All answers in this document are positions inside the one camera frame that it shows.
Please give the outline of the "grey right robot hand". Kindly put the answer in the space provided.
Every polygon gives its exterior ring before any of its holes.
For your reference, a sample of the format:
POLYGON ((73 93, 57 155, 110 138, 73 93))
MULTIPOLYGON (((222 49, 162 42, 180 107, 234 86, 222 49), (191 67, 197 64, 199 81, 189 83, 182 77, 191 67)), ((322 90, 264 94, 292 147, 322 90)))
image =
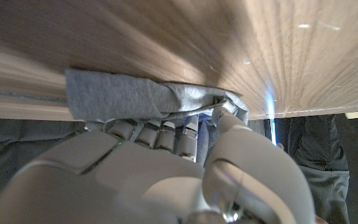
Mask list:
POLYGON ((24 166, 0 193, 0 223, 314 223, 310 188, 282 149, 223 107, 204 164, 186 128, 172 154, 169 126, 130 141, 123 121, 87 132, 24 166))

